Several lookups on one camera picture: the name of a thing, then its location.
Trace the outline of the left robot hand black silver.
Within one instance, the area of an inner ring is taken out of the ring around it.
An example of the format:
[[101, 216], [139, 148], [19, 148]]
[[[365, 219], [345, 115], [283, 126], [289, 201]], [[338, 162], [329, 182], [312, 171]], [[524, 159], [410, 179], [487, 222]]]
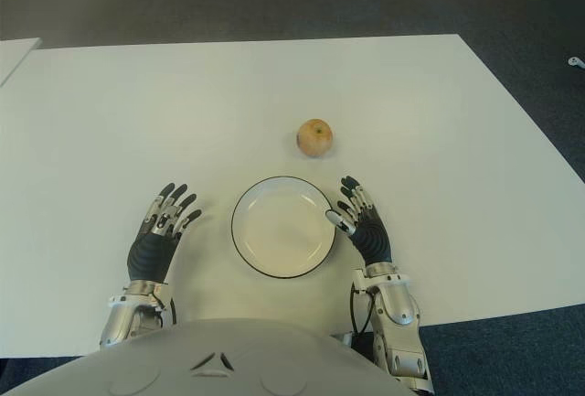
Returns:
[[201, 209], [186, 211], [197, 195], [187, 184], [167, 184], [150, 204], [127, 256], [131, 281], [163, 283], [183, 235]]

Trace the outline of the right robot hand black silver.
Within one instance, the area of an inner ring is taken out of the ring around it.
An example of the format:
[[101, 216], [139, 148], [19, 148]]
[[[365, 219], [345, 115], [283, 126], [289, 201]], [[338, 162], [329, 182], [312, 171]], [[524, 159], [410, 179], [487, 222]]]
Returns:
[[329, 209], [325, 217], [341, 230], [362, 256], [365, 266], [392, 262], [387, 230], [365, 187], [355, 178], [341, 178], [340, 192], [348, 200], [337, 202], [342, 212]]

